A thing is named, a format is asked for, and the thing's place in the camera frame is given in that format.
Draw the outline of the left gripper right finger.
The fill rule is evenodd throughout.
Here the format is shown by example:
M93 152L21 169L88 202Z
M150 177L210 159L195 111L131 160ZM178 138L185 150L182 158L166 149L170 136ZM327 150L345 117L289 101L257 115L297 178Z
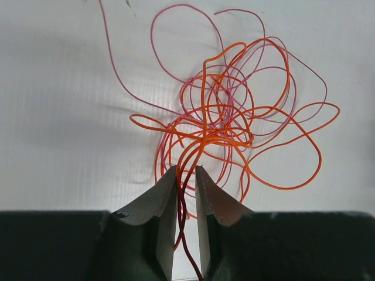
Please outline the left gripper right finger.
M256 213L196 168L205 280L373 280L374 218L362 212Z

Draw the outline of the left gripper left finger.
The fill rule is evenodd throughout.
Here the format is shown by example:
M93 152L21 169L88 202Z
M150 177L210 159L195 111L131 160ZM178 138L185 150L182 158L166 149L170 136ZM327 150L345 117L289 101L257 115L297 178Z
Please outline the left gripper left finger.
M2 280L171 280L176 168L114 212L1 212Z

